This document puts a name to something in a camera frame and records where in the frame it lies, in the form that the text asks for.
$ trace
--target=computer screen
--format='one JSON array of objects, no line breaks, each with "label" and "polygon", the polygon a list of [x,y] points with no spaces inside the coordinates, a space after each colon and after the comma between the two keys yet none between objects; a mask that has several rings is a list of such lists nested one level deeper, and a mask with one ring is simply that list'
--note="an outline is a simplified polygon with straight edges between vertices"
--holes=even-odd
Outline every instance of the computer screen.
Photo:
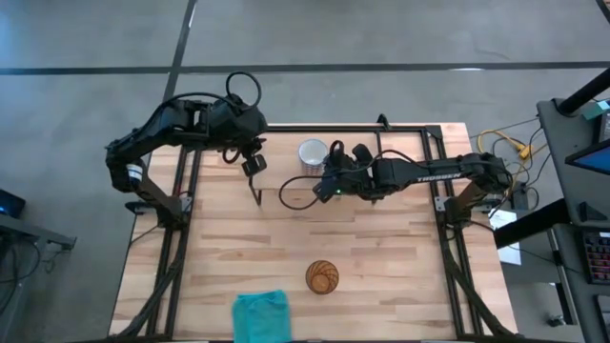
[{"label": "computer screen", "polygon": [[568,156],[565,162],[594,172],[610,174],[610,139]]}]

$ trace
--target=white paper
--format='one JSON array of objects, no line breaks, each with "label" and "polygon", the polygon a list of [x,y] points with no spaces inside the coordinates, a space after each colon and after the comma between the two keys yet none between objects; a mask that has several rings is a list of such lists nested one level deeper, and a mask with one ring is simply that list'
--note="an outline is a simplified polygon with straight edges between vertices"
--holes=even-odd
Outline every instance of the white paper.
[{"label": "white paper", "polygon": [[[517,220],[517,214],[513,212],[497,210],[493,217],[489,218],[489,222],[494,230],[503,227],[506,224]],[[511,244],[498,250],[499,260],[505,263],[521,265],[521,252],[518,250],[519,243]]]}]

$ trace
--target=wooden tabletop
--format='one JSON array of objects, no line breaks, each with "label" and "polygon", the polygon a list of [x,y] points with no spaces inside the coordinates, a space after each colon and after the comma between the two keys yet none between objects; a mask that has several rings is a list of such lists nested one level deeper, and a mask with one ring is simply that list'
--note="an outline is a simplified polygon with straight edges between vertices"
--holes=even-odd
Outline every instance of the wooden tabletop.
[{"label": "wooden tabletop", "polygon": [[[471,151],[464,124],[438,125],[448,156]],[[232,339],[236,295],[278,289],[289,298],[294,339],[455,338],[429,186],[411,186],[375,205],[339,196],[293,212],[279,203],[277,190],[288,178],[302,174],[296,148],[303,140],[314,137],[330,146],[340,139],[346,151],[363,143],[375,154],[375,135],[266,133],[264,137],[268,141],[262,153],[268,169],[254,177],[254,185],[262,190],[261,207],[254,202],[240,162],[226,165],[218,153],[204,153],[174,338]],[[383,149],[423,160],[418,134],[383,133],[381,143]],[[161,148],[152,156],[149,174],[165,192],[171,191],[178,152]],[[183,189],[190,168],[185,171]],[[310,181],[291,185],[286,201],[292,205],[311,201]],[[456,181],[456,191],[467,183]],[[477,220],[486,218],[481,215]],[[139,217],[133,236],[155,222],[151,215]],[[493,235],[469,227],[464,236],[477,291],[502,324],[515,332]],[[163,231],[156,230],[130,249],[111,333],[125,328],[150,295],[162,237]],[[305,272],[316,260],[328,260],[338,269],[340,281],[330,294],[317,295],[307,287]],[[167,296],[169,292],[162,303],[159,330],[165,323]],[[460,303],[470,328],[463,293]]]}]

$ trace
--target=blue towel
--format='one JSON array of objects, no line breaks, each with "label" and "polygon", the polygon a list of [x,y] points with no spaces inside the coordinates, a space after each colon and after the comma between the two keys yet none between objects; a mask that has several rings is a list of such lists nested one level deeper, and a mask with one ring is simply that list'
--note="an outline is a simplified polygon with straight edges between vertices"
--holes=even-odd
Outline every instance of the blue towel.
[{"label": "blue towel", "polygon": [[235,343],[292,341],[286,293],[239,294],[233,304],[233,331]]}]

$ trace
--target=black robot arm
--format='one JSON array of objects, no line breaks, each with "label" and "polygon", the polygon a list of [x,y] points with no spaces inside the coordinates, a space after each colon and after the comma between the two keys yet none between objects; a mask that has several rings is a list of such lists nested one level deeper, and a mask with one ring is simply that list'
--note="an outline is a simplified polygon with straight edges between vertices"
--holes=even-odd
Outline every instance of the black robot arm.
[{"label": "black robot arm", "polygon": [[321,180],[314,187],[319,201],[325,203],[336,194],[377,201],[415,183],[468,178],[472,181],[470,185],[444,204],[445,220],[455,226],[469,221],[471,209],[487,194],[504,193],[512,184],[512,176],[502,160],[490,153],[469,153],[423,162],[416,162],[399,151],[384,153],[397,153],[405,159],[373,157],[362,144],[352,153],[356,159],[345,154],[342,142],[333,143]]},{"label": "black robot arm", "polygon": [[[191,95],[218,100],[214,103],[180,100]],[[164,145],[183,146],[188,151],[219,150],[225,154],[237,150],[237,155],[246,159],[242,168],[247,176],[261,172],[266,163],[262,155],[256,155],[263,142],[258,136],[267,130],[267,122],[256,103],[245,104],[235,94],[221,97],[203,92],[177,95],[162,103],[141,128],[106,147],[112,186],[122,192],[134,192],[152,206],[160,227],[179,229],[185,223],[180,198],[168,196],[154,184],[141,157]]]}]

